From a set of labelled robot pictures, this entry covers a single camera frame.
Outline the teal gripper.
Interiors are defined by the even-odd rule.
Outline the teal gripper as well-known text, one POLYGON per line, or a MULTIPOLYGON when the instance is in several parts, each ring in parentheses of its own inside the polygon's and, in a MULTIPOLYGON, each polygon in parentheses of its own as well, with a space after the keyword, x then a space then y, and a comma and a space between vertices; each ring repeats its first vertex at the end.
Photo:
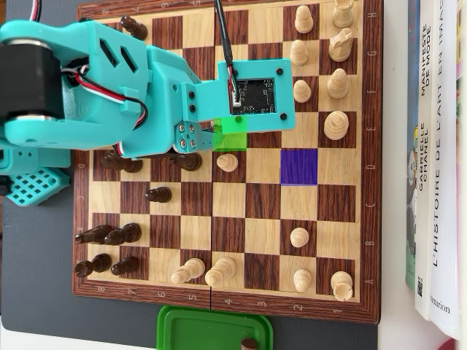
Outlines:
POLYGON ((147 47, 148 69, 152 80, 147 85, 144 104, 148 115, 142 125, 120 143, 125 158, 143 158, 168 152, 192 153, 201 140, 201 125, 181 122, 182 83, 198 83, 186 60, 159 47, 147 47))

